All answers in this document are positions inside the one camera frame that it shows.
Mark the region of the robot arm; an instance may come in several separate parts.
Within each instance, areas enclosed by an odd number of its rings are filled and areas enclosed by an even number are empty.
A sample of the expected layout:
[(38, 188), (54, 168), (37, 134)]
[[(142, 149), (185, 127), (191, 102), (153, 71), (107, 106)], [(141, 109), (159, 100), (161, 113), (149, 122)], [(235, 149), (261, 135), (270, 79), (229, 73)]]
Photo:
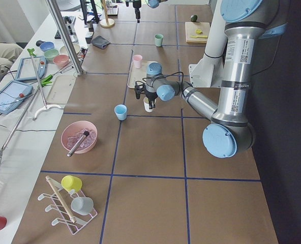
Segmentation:
[[(148, 0), (147, 1), (147, 5), (151, 8), (157, 8), (160, 3), (162, 3), (164, 1), (161, 1), (161, 0)], [(140, 22), (140, 8), (141, 8), (141, 1), (132, 1), (132, 5), (133, 5), (133, 8), (134, 8), (134, 11), (135, 11), (135, 17), (136, 17), (136, 20), (137, 20), (137, 23)]]
[(189, 66), (189, 82), (168, 81), (159, 63), (147, 66), (143, 84), (135, 84), (136, 98), (155, 100), (181, 97), (210, 120), (202, 141), (217, 158), (247, 150), (255, 132), (245, 115), (251, 88), (253, 55), (259, 40), (282, 35), (290, 1), (218, 1), (203, 58)]

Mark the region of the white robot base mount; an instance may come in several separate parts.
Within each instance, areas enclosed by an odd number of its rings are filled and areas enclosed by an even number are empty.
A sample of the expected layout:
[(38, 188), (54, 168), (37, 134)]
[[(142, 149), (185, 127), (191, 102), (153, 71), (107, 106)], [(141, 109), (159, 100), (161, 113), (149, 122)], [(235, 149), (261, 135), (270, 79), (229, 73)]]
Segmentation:
[(217, 1), (203, 58), (189, 65), (190, 82), (194, 87), (220, 87), (223, 79), (223, 53), (227, 43), (225, 20)]

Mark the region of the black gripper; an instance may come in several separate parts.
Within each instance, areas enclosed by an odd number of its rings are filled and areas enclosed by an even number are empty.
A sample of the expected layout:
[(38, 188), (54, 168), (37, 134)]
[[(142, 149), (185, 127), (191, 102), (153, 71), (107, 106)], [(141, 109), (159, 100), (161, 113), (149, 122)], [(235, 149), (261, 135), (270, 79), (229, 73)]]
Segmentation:
[(145, 95), (147, 97), (147, 109), (154, 109), (156, 107), (156, 98), (158, 97), (156, 91), (154, 89), (151, 91), (145, 89)]
[(140, 22), (140, 8), (141, 8), (141, 0), (133, 0), (133, 8), (135, 10), (135, 16), (137, 23)]

